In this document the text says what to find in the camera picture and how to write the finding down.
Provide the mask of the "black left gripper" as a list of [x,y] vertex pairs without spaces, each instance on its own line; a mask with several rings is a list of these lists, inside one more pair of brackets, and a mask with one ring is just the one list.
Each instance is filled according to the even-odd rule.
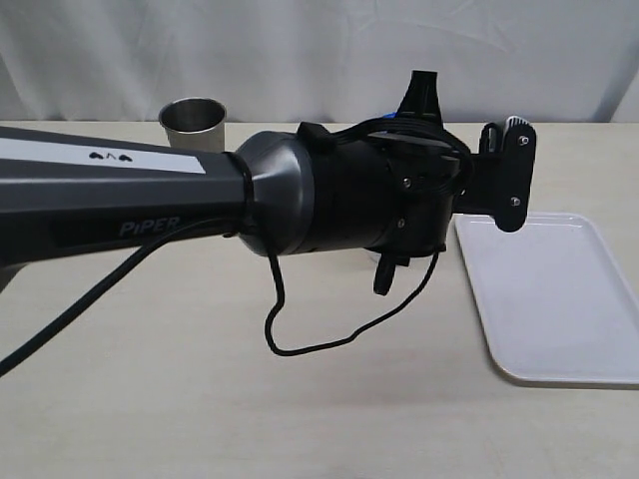
[[437,73],[413,70],[407,90],[394,116],[427,121],[443,126],[437,92]]

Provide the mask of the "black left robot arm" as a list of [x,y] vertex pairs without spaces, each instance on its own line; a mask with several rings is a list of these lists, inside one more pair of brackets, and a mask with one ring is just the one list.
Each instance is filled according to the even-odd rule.
[[5,128],[1,279],[25,265],[228,235],[260,255],[365,248],[374,289],[445,247],[470,153],[442,124],[432,72],[398,112],[332,133],[303,122],[211,153]]

